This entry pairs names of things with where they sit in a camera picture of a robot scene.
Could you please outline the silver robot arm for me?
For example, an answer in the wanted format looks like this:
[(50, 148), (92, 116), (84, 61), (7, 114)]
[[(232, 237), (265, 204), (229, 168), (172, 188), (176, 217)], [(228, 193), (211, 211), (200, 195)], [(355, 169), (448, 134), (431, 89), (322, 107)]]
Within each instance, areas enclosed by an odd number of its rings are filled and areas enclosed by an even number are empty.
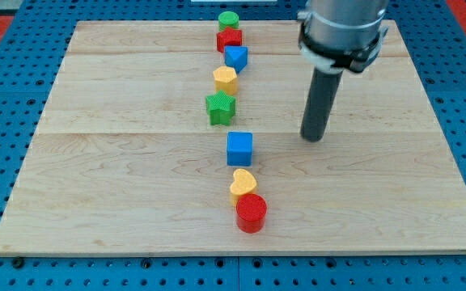
[(301, 54), (324, 74), (361, 73), (378, 56), (388, 0), (308, 0), (297, 13)]

